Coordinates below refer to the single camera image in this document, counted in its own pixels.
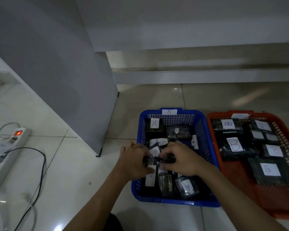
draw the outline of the orange plastic basket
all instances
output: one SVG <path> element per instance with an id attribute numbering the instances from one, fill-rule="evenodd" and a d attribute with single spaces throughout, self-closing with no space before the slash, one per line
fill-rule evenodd
<path id="1" fill-rule="evenodd" d="M 234 113 L 248 113 L 249 117 L 270 122 L 275 130 L 281 146 L 285 147 L 289 165 L 289 130 L 282 120 L 270 113 L 255 113 L 254 111 L 228 111 L 225 113 L 210 113 L 207 122 L 212 137 L 214 149 L 221 172 L 225 177 L 257 205 L 262 207 L 274 218 L 289 220 L 289 187 L 288 186 L 264 186 L 258 185 L 252 169 L 247 161 L 223 162 L 211 124 L 211 119 L 230 119 Z"/>

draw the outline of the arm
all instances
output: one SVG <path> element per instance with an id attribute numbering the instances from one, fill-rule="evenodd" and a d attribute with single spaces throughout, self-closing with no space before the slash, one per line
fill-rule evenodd
<path id="1" fill-rule="evenodd" d="M 231 184 L 212 164 L 180 142 L 169 143 L 161 157 L 173 153 L 174 164 L 163 164 L 166 170 L 185 176 L 197 175 L 210 187 L 238 231 L 287 231 L 287 229 L 258 207 L 249 197 Z"/>
<path id="2" fill-rule="evenodd" d="M 121 147 L 118 162 L 112 172 L 63 231 L 102 231 L 112 207 L 127 182 L 154 173 L 154 169 L 146 168 L 142 164 L 144 155 L 148 153 L 146 147 L 132 141 L 129 141 L 126 147 Z"/>

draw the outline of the forearm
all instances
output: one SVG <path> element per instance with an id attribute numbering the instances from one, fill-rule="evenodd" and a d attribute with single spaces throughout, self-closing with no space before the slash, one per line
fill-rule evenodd
<path id="1" fill-rule="evenodd" d="M 238 231 L 286 231 L 280 223 L 257 206 L 210 165 L 200 177 L 210 187 Z"/>
<path id="2" fill-rule="evenodd" d="M 103 230 L 112 207 L 127 182 L 128 180 L 119 172 L 113 170 L 96 194 L 69 222 L 64 231 Z"/>

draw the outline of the plastic basket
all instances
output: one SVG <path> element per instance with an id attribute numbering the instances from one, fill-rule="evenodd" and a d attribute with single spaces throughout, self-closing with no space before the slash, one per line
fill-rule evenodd
<path id="1" fill-rule="evenodd" d="M 207 122 L 211 133 L 216 156 L 219 162 L 220 170 L 231 181 L 233 185 L 239 188 L 249 196 L 257 205 L 262 207 L 274 218 L 289 220 L 289 187 L 288 186 L 264 186 L 258 185 L 250 165 L 245 161 L 223 162 L 219 153 L 214 131 L 211 125 L 211 119 L 230 119 L 234 113 L 248 113 L 249 117 L 258 120 L 265 120 L 272 123 L 276 130 L 276 135 L 285 147 L 288 157 L 286 161 L 289 165 L 289 130 L 282 120 L 270 113 L 255 113 L 254 111 L 228 111 L 225 113 L 210 113 L 207 116 Z"/>
<path id="2" fill-rule="evenodd" d="M 176 115 L 162 115 L 162 110 L 177 110 Z M 162 118 L 165 125 L 180 125 L 187 124 L 194 127 L 198 139 L 200 155 L 208 162 L 219 167 L 212 139 L 206 122 L 204 114 L 197 110 L 184 110 L 182 108 L 161 108 L 159 110 L 146 110 L 140 114 L 137 143 L 145 143 L 145 119 L 146 118 Z M 195 205 L 205 207 L 219 207 L 220 204 L 214 195 L 210 195 L 205 201 L 191 201 L 179 199 L 167 199 L 160 197 L 147 197 L 140 195 L 142 190 L 142 180 L 145 178 L 133 181 L 131 190 L 134 197 L 141 202 L 152 203 L 168 203 L 168 204 L 182 204 L 182 205 Z"/>

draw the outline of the electrical cord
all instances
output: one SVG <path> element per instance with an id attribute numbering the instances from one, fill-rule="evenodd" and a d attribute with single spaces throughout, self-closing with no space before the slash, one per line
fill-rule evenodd
<path id="1" fill-rule="evenodd" d="M 16 226 L 16 228 L 14 229 L 14 231 L 16 231 L 19 227 L 19 225 L 21 224 L 21 222 L 23 221 L 23 219 L 25 218 L 25 216 L 27 215 L 27 213 L 30 211 L 30 209 L 35 205 L 36 201 L 38 200 L 39 196 L 40 196 L 40 192 L 41 192 L 41 188 L 42 188 L 42 182 L 43 182 L 43 175 L 44 175 L 44 166 L 45 166 L 45 163 L 46 163 L 46 155 L 41 152 L 40 150 L 38 149 L 35 149 L 35 148 L 32 148 L 32 147 L 18 147 L 18 148 L 15 148 L 15 149 L 12 149 L 12 150 L 9 150 L 5 153 L 4 157 L 6 157 L 7 154 L 9 154 L 10 152 L 12 151 L 15 151 L 17 149 L 33 149 L 35 151 L 38 151 L 39 153 L 41 153 L 44 157 L 44 162 L 43 162 L 43 167 L 42 167 L 42 173 L 41 173 L 41 179 L 40 179 L 40 185 L 39 185 L 39 191 L 38 191 L 38 195 L 36 196 L 36 199 L 34 200 L 34 202 L 32 204 L 30 204 L 30 207 L 27 209 L 27 211 L 23 214 L 22 218 L 20 219 L 18 225 Z"/>
<path id="2" fill-rule="evenodd" d="M 8 125 L 10 125 L 10 124 L 16 124 L 16 125 L 18 126 L 18 128 L 20 128 L 20 125 L 19 125 L 18 122 L 10 122 L 10 123 L 7 123 L 7 124 L 3 125 L 2 127 L 0 127 L 0 131 L 2 131 L 2 129 L 3 129 L 4 127 L 6 127 L 6 126 L 8 126 Z M 3 138 L 3 137 L 0 136 L 0 139 L 3 139 L 3 140 L 7 140 L 7 139 L 9 139 L 9 138 L 10 138 L 10 136 L 9 136 L 9 137 L 6 137 L 6 138 Z"/>

